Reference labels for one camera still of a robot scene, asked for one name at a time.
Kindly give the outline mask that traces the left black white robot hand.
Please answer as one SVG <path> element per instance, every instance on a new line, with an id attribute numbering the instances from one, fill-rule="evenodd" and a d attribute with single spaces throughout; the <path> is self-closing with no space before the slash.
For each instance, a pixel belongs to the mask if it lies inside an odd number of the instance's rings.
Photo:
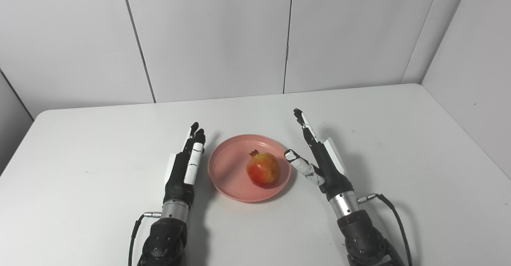
<path id="1" fill-rule="evenodd" d="M 165 184 L 164 203 L 184 202 L 187 206 L 192 206 L 195 197 L 194 184 L 205 144 L 204 129 L 200 128 L 198 122 L 194 122 L 188 130 L 183 149 L 174 157 L 170 177 Z"/>

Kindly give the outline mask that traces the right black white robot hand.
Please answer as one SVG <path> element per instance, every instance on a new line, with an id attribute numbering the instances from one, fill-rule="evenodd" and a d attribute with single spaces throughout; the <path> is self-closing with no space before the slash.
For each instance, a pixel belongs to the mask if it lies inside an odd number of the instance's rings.
<path id="1" fill-rule="evenodd" d="M 344 174 L 344 168 L 337 153 L 333 150 L 333 144 L 327 141 L 321 142 L 317 138 L 307 117 L 300 109 L 295 108 L 293 113 L 302 128 L 305 142 L 312 151 L 317 165 L 312 165 L 292 149 L 284 152 L 285 159 L 309 181 L 317 184 L 327 200 L 341 193 L 354 191 L 352 183 Z"/>

